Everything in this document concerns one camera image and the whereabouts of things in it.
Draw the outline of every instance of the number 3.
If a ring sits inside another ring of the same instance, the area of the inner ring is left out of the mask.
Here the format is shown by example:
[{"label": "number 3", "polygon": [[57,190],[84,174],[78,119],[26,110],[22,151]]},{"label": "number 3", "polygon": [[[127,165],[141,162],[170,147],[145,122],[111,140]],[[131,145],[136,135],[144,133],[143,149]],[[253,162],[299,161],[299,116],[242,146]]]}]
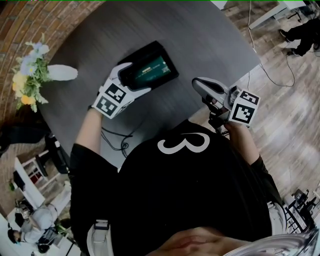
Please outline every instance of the number 3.
[{"label": "number 3", "polygon": [[158,142],[158,149],[166,154],[166,155],[171,155],[174,153],[177,153],[179,150],[181,150],[183,147],[187,147],[190,151],[194,152],[194,153],[201,153],[202,151],[204,151],[210,144],[210,137],[205,134],[205,133],[200,133],[200,132],[193,132],[193,133],[183,133],[184,134],[197,134],[200,135],[204,138],[204,142],[201,146],[195,146],[192,145],[189,141],[187,141],[187,139],[185,138],[179,145],[176,145],[174,147],[165,147],[164,144],[166,142],[165,139],[160,140]]}]

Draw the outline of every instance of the white vase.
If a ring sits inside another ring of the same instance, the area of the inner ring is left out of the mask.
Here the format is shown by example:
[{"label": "white vase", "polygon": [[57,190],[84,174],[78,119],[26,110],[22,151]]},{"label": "white vase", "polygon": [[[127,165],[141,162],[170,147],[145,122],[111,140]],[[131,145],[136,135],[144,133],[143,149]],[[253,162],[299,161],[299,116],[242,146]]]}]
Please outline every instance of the white vase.
[{"label": "white vase", "polygon": [[48,71],[50,78],[57,81],[73,80],[78,76],[78,70],[66,65],[49,65]]}]

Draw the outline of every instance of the gray table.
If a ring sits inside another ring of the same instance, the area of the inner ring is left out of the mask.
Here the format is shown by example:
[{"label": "gray table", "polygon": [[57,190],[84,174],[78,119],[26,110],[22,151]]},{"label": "gray table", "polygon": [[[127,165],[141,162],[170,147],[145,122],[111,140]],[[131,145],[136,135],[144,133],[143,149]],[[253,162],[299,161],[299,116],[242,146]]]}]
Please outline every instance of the gray table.
[{"label": "gray table", "polygon": [[[51,61],[77,68],[78,78],[51,82],[41,89],[49,104],[40,111],[67,153],[112,67],[154,40],[165,47],[180,76],[135,101],[116,118],[104,118],[105,128],[129,134],[147,116],[127,140],[127,152],[204,106],[192,88],[194,77],[231,86],[260,63],[237,28],[210,1],[106,2],[75,29]],[[120,147],[121,137],[106,136]],[[117,167],[125,160],[104,141],[101,155]]]}]

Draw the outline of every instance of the black t-shirt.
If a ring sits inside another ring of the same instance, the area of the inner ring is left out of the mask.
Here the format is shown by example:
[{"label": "black t-shirt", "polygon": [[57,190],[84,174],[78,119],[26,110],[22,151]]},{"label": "black t-shirt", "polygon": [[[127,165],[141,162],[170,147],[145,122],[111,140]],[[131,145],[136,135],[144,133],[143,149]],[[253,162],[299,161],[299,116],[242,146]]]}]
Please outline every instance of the black t-shirt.
[{"label": "black t-shirt", "polygon": [[69,176],[71,229],[84,252],[99,218],[110,222],[115,256],[145,256],[196,227],[247,241],[270,236],[267,202],[281,205],[261,157],[250,166],[227,138],[188,121],[137,146],[119,173],[75,144]]}]

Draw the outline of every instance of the person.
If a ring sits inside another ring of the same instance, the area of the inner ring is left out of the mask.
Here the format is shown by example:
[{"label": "person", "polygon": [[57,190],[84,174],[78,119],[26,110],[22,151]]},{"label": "person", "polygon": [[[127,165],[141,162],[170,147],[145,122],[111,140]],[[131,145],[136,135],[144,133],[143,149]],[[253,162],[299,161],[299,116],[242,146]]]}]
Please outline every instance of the person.
[{"label": "person", "polygon": [[279,32],[288,43],[301,39],[300,45],[297,48],[292,48],[291,52],[295,56],[303,56],[313,44],[316,44],[315,49],[318,48],[320,43],[320,20],[314,18],[305,24],[291,28],[288,32],[283,29],[280,29]]},{"label": "person", "polygon": [[100,156],[102,118],[88,110],[70,156],[83,253],[100,219],[115,256],[223,255],[273,234],[268,202],[282,200],[247,127],[226,123],[229,140],[185,120],[134,148],[118,172]]},{"label": "person", "polygon": [[14,244],[20,242],[36,244],[45,234],[46,230],[55,226],[55,221],[67,206],[71,199],[71,184],[65,181],[62,192],[60,192],[48,206],[41,206],[36,209],[25,221],[21,230],[9,228],[7,234]]}]

